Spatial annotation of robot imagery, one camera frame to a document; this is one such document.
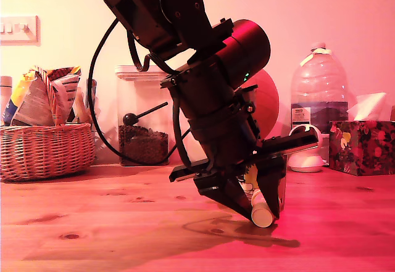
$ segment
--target snack bag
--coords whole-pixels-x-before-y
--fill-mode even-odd
[[[24,74],[11,95],[2,120],[6,126],[54,126],[49,105],[46,84],[41,74],[46,72],[52,81],[55,96],[63,119],[67,119],[72,108],[77,85],[80,79],[80,67],[43,70],[33,67]]]

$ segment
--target tissue box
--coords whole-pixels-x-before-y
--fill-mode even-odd
[[[352,175],[395,173],[395,122],[331,122],[329,167]]]

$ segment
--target black cable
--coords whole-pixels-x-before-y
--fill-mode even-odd
[[[108,28],[108,30],[106,31],[106,33],[104,34],[102,40],[100,41],[98,48],[96,49],[93,58],[92,58],[92,62],[91,62],[91,67],[89,69],[89,76],[88,76],[88,102],[89,102],[89,110],[91,111],[91,116],[92,116],[92,121],[93,121],[93,125],[96,128],[96,131],[98,132],[99,137],[101,138],[101,140],[103,141],[103,143],[116,155],[118,155],[121,158],[124,158],[125,160],[129,161],[129,162],[133,162],[136,164],[140,164],[140,165],[148,165],[148,166],[153,166],[153,165],[160,165],[161,163],[165,162],[170,155],[175,151],[175,149],[177,148],[177,143],[176,146],[174,146],[170,152],[166,155],[166,157],[161,160],[160,162],[155,162],[155,163],[145,163],[145,162],[140,162],[137,160],[134,160],[126,155],[123,155],[121,152],[117,151],[113,146],[111,146],[109,144],[109,142],[106,140],[106,138],[104,137],[103,133],[100,130],[99,127],[99,123],[98,120],[96,119],[96,115],[94,113],[94,106],[93,106],[93,99],[92,99],[92,82],[93,82],[93,70],[94,70],[94,65],[96,64],[96,60],[98,59],[99,53],[101,51],[101,49],[103,48],[104,43],[106,42],[107,38],[109,37],[110,33],[112,32],[112,30],[115,28],[115,26],[118,24],[118,19],[115,19],[111,26]],[[190,129],[186,130],[185,133],[182,135],[182,139],[190,132]]]
[[[155,53],[147,54],[144,58],[144,65],[141,65],[136,49],[135,37],[129,31],[128,31],[128,45],[129,45],[131,59],[133,60],[133,63],[139,72],[146,72],[149,69],[149,61],[152,60],[165,73],[168,73],[170,75],[178,75],[180,73],[178,70],[174,70],[171,67],[169,67],[163,61],[163,59],[161,59]]]
[[[173,97],[173,129],[175,144],[178,148],[178,154],[180,155],[181,161],[184,163],[185,167],[192,172],[194,171],[191,166],[191,161],[186,152],[185,146],[183,144],[183,139],[181,137],[180,128],[180,100],[177,96]]]

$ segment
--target green led light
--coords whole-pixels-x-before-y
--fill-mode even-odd
[[[244,76],[244,82],[247,81],[248,76],[249,76],[249,73],[247,73],[247,74]]]

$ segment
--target wood grain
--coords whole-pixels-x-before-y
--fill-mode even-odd
[[[1,271],[395,271],[395,176],[288,172],[267,229],[172,167],[1,184]]]

